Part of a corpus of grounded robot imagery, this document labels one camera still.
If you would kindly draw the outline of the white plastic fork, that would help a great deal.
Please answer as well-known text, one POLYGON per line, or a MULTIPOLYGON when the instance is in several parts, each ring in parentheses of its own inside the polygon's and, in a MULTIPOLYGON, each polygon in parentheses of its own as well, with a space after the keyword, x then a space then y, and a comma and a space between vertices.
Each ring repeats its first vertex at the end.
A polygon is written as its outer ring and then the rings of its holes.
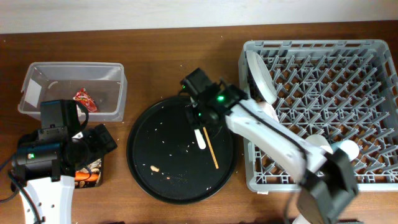
POLYGON ((195 129, 194 133, 195 133, 195 137, 196 137, 196 140, 197 140, 198 147, 201 150, 204 150, 206 148, 206 142, 205 142, 205 140, 203 138, 203 135, 202 135, 201 131, 199 129, 195 129))

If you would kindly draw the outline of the orange carrot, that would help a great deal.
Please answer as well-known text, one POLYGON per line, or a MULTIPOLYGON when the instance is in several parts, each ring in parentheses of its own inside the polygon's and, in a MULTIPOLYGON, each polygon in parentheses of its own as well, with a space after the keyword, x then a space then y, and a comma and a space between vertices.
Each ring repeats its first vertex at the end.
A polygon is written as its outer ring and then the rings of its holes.
POLYGON ((100 178, 99 174, 96 173, 84 173, 84 172, 76 172, 75 173, 75 181, 87 181, 87 182, 96 182, 100 178))

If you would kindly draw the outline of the wooden chopstick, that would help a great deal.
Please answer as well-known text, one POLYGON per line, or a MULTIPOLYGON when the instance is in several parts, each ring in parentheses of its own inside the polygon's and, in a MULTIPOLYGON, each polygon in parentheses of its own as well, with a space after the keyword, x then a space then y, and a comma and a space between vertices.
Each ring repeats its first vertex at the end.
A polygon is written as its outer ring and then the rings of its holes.
POLYGON ((212 144, 211 144, 210 137, 209 137, 209 135, 208 135, 208 132, 207 132, 207 130, 206 130, 206 127, 203 127, 203 132, 204 132, 204 134, 205 134, 205 138, 206 138, 206 141, 207 141, 207 143, 208 143, 208 147, 209 147, 209 150, 210 150, 210 153, 211 153, 211 156, 212 156, 214 165, 215 165, 215 169, 219 169, 219 165, 218 165, 218 162, 217 162, 217 160, 216 160, 216 156, 215 156, 215 153, 214 153, 214 150, 213 150, 213 146, 212 146, 212 144))

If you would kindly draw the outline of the red snack wrapper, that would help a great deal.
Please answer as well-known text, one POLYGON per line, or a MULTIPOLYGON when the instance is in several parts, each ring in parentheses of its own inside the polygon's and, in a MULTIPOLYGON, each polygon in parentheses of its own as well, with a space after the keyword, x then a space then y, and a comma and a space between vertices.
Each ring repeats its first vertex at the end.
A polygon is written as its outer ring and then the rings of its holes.
POLYGON ((80 102, 90 113, 97 112, 95 101, 87 93, 85 88, 81 88, 73 97, 75 101, 80 102))

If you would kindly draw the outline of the white bowl with food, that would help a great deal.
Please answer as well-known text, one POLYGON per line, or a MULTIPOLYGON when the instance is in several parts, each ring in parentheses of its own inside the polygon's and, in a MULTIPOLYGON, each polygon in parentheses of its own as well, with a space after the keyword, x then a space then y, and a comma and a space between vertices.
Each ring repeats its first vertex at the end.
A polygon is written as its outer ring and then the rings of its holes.
POLYGON ((259 102, 258 105, 263 110, 263 112, 265 112, 265 114, 270 116, 273 120, 279 122, 278 116, 277 116, 275 109, 273 108, 272 105, 270 105, 266 101, 259 102))

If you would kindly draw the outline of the grey round plate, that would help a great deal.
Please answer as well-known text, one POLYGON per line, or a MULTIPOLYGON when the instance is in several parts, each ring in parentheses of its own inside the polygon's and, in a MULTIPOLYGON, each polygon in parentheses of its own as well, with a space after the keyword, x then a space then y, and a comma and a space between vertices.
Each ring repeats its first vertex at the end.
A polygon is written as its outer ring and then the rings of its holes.
POLYGON ((246 57, 252 78, 262 98, 269 104, 275 103, 277 99, 276 88, 262 57, 252 50, 246 52, 246 57))

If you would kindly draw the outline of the white plastic cup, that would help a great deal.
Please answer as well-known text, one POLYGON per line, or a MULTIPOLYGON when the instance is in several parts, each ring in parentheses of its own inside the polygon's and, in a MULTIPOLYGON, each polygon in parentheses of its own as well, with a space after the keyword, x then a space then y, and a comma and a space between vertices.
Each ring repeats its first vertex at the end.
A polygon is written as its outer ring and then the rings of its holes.
POLYGON ((313 134, 313 135, 310 135, 309 137, 307 137, 305 140, 310 142, 313 145, 316 145, 316 146, 324 149, 326 152, 333 154, 333 150, 332 150, 329 142, 322 135, 313 134))

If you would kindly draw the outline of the blue plastic cup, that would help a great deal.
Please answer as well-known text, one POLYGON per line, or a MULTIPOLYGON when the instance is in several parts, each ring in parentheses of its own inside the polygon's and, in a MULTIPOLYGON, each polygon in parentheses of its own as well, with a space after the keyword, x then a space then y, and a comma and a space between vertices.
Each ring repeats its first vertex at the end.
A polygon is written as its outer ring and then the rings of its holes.
POLYGON ((350 161, 353 161, 359 155, 359 146, 354 141, 349 139, 339 142, 334 142, 331 145, 331 149, 333 150, 333 152, 336 152, 338 149, 341 149, 347 154, 350 161))

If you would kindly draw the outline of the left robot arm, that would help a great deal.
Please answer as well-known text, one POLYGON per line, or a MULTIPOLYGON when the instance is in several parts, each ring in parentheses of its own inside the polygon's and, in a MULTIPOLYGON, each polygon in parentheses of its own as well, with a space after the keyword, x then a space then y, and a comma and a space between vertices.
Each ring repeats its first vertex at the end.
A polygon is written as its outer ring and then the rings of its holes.
POLYGON ((105 125, 87 128, 75 100, 40 104, 40 129, 21 137, 8 176, 19 191, 26 223, 71 223, 75 173, 115 150, 105 125))

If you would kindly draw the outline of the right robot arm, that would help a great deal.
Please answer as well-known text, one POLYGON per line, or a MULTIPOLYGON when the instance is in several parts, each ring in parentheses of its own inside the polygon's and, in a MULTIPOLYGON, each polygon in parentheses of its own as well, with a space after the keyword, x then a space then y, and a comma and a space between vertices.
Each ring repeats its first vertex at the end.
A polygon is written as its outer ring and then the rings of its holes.
POLYGON ((222 123, 264 151, 293 178, 300 188, 295 223, 337 223, 358 196, 351 164, 359 154, 354 141, 313 144, 266 114, 240 88, 213 82, 200 68, 180 84, 181 91, 192 98, 188 114, 192 126, 222 123))

